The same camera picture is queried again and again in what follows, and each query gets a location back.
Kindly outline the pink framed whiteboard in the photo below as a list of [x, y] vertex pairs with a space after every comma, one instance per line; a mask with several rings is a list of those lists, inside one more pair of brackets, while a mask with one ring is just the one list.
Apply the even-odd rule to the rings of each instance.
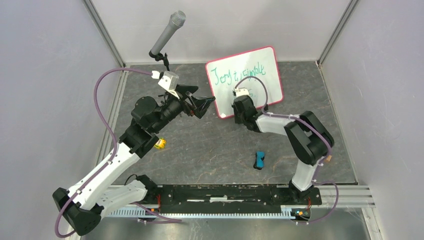
[[283, 101], [283, 84], [275, 49], [265, 46], [209, 61], [205, 64], [216, 114], [220, 119], [234, 116], [231, 107], [235, 88], [246, 88], [254, 106]]

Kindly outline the blue black whiteboard eraser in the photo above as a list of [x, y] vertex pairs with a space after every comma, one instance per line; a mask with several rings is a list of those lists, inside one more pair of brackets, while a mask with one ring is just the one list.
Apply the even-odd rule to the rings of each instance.
[[265, 159], [265, 153], [263, 151], [257, 151], [255, 153], [255, 162], [254, 162], [253, 168], [257, 170], [262, 170], [263, 167], [265, 166], [264, 159]]

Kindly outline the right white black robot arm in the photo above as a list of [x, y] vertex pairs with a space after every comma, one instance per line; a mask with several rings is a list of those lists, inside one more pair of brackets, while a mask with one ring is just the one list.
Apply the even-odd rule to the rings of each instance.
[[267, 112], [268, 106], [259, 110], [248, 95], [236, 97], [231, 105], [236, 124], [243, 124], [257, 133], [286, 136], [298, 158], [295, 174], [289, 182], [289, 199], [302, 204], [309, 198], [317, 170], [329, 157], [334, 138], [311, 111], [300, 115], [282, 115]]

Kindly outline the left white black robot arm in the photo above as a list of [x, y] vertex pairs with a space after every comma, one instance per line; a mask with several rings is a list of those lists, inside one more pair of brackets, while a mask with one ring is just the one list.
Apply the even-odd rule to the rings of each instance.
[[59, 187], [52, 198], [59, 210], [55, 234], [67, 238], [91, 232], [109, 213], [133, 202], [153, 203], [157, 190], [141, 180], [106, 192], [129, 167], [143, 158], [160, 142], [157, 134], [181, 113], [201, 119], [216, 99], [196, 97], [195, 85], [176, 86], [174, 94], [165, 92], [157, 103], [151, 96], [139, 98], [131, 111], [131, 122], [114, 143], [112, 151], [88, 175], [68, 189]]

